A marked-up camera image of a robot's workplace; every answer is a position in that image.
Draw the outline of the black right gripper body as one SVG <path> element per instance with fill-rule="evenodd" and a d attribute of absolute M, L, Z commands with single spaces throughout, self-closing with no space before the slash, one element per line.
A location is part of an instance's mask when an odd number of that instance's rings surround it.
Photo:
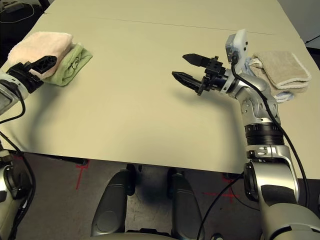
<path fill-rule="evenodd" d="M 226 83 L 226 68 L 223 67 L 222 62 L 218 61 L 218 57 L 208 58 L 201 56 L 199 66 L 205 68 L 205 70 L 200 87 L 196 91 L 197 95 L 201 96 L 203 91 L 221 91 Z"/>

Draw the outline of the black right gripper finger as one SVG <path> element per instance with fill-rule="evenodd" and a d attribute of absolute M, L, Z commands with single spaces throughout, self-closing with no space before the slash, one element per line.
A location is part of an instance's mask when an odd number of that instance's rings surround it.
<path fill-rule="evenodd" d="M 210 58 L 195 53 L 184 54 L 182 58 L 185 59 L 191 65 L 203 68 L 206 68 L 211 61 Z"/>
<path fill-rule="evenodd" d="M 173 71 L 171 74 L 179 83 L 194 91 L 198 91 L 202 84 L 200 81 L 184 72 Z"/>

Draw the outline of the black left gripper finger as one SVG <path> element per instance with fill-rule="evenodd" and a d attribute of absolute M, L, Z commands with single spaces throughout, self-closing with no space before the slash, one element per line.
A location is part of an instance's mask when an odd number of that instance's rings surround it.
<path fill-rule="evenodd" d="M 39 74 L 44 74 L 57 63 L 57 57 L 53 55 L 46 55 L 39 60 L 29 64 L 29 69 L 34 70 Z"/>

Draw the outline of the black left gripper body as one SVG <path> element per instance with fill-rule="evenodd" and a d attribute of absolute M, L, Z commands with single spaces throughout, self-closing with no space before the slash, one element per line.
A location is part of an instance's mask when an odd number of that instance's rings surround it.
<path fill-rule="evenodd" d="M 29 72 L 29 70 L 35 70 L 37 73 L 43 73 L 43 66 L 35 63 L 25 63 L 21 62 L 11 66 L 6 73 L 12 77 L 19 80 L 27 89 L 28 93 L 31 94 L 38 88 L 40 88 L 44 82 L 40 80 L 37 75 Z"/>

